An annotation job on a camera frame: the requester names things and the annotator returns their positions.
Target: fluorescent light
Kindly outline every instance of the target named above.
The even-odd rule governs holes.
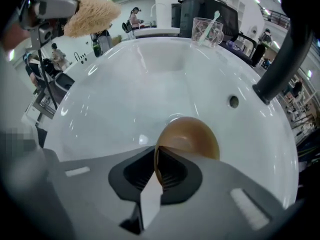
[[[264,9],[265,13],[268,15],[271,15],[270,11],[268,11],[267,9]]]
[[[12,61],[15,57],[15,50],[10,51],[9,53],[9,61]]]
[[[254,0],[254,1],[256,1],[258,4],[260,4],[260,1],[259,1],[259,0]]]
[[[276,41],[273,41],[273,42],[274,42],[274,45],[275,45],[278,49],[280,49],[279,44],[278,44]]]

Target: black storage bin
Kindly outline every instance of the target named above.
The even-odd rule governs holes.
[[[216,20],[223,24],[224,41],[239,33],[238,12],[221,0],[178,0],[181,3],[180,37],[191,38],[194,18],[211,19],[215,11],[220,12]]]
[[[181,19],[181,3],[171,4],[171,27],[179,28]]]

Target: glass cup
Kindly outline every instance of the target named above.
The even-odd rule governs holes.
[[[197,46],[216,47],[224,39],[223,27],[224,25],[220,22],[215,21],[212,23],[212,19],[194,18],[192,43]]]

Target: loofah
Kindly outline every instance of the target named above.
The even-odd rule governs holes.
[[[102,32],[120,13],[120,6],[110,0],[79,0],[79,10],[67,21],[64,35],[77,38]]]

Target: sink basin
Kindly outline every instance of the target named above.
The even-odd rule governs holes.
[[[252,89],[260,77],[218,46],[154,37],[122,42],[91,64],[60,104],[45,148],[60,161],[152,146],[175,118],[195,117],[216,136],[220,160],[273,193],[286,208],[298,188],[298,158],[276,99]],[[238,106],[230,106],[237,97]]]

